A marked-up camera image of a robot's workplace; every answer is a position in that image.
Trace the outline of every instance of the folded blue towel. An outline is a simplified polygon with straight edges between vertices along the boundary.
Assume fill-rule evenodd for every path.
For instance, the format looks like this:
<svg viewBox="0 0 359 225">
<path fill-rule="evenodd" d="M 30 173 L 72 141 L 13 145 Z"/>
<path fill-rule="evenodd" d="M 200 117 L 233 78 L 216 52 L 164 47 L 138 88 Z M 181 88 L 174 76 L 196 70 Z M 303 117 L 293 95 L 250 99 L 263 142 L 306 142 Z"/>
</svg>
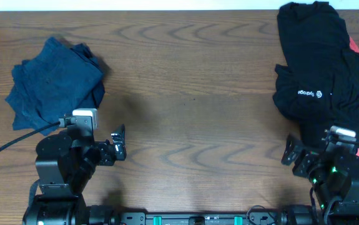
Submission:
<svg viewBox="0 0 359 225">
<path fill-rule="evenodd" d="M 103 72 L 90 49 L 71 49 L 50 37 L 41 53 L 11 71 L 14 86 L 6 101 L 16 112 L 14 130 L 39 129 L 77 108 L 98 108 L 103 95 Z M 48 135 L 57 127 L 43 132 Z"/>
</svg>

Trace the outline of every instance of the green tape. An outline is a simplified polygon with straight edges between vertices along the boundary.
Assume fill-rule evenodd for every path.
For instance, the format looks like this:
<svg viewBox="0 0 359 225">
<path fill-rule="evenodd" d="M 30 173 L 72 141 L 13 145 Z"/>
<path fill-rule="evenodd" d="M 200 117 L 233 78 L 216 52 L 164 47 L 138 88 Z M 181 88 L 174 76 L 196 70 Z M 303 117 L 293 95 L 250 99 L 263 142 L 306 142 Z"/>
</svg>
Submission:
<svg viewBox="0 0 359 225">
<path fill-rule="evenodd" d="M 235 225 L 243 225 L 243 217 L 235 216 Z"/>
<path fill-rule="evenodd" d="M 161 216 L 154 216 L 153 217 L 153 225 L 161 225 L 161 224 L 162 224 Z"/>
</svg>

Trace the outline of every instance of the white background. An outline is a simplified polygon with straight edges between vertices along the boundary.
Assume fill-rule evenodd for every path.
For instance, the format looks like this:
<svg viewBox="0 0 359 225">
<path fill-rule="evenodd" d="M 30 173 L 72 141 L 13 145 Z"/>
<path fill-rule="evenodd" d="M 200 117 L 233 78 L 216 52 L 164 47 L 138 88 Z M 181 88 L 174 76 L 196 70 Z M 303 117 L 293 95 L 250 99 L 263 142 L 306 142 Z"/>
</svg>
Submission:
<svg viewBox="0 0 359 225">
<path fill-rule="evenodd" d="M 278 9 L 289 0 L 0 0 L 0 11 Z M 329 1 L 335 9 L 359 9 L 359 0 Z"/>
</svg>

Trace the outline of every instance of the white logo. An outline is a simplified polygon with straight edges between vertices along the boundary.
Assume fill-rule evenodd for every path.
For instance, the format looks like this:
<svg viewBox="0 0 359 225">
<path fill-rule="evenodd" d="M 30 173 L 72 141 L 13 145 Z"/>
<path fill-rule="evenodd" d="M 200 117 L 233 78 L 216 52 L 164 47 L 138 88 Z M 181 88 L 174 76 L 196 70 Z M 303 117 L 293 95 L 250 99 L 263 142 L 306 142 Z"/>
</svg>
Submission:
<svg viewBox="0 0 359 225">
<path fill-rule="evenodd" d="M 303 95 L 306 95 L 306 96 L 312 96 L 312 97 L 314 97 L 314 92 L 312 92 L 312 91 L 299 90 L 299 91 L 297 91 L 297 94 L 303 94 Z"/>
</svg>

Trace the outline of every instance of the wood grain tabletop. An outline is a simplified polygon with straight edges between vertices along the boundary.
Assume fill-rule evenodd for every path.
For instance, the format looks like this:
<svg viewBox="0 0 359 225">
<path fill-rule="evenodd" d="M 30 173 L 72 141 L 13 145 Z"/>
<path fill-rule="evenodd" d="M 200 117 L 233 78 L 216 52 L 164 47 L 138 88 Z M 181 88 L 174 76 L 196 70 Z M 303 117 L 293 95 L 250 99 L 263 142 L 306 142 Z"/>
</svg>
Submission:
<svg viewBox="0 0 359 225">
<path fill-rule="evenodd" d="M 0 146 L 13 131 L 4 101 L 11 69 L 55 36 L 86 43 L 103 62 L 96 140 L 127 128 L 128 157 L 99 166 L 87 205 L 153 211 L 246 211 L 310 204 L 311 184 L 280 159 L 298 133 L 272 101 L 286 64 L 277 11 L 0 12 Z M 359 11 L 340 11 L 359 46 Z M 0 224 L 20 224 L 37 134 L 0 153 Z"/>
</svg>

